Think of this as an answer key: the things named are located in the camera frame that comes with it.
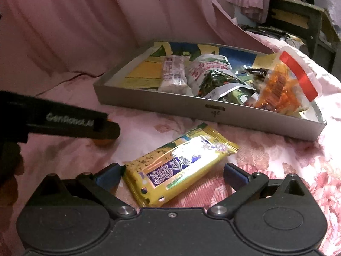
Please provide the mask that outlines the person's left hand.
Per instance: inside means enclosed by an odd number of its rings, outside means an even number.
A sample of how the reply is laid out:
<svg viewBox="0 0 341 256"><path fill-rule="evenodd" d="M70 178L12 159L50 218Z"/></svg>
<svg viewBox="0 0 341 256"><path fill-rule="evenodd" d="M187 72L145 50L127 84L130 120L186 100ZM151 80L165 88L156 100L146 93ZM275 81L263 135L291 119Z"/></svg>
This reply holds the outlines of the person's left hand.
<svg viewBox="0 0 341 256"><path fill-rule="evenodd" d="M15 176L24 173L24 160L20 145L14 141L1 141L1 207L11 206L17 200Z"/></svg>

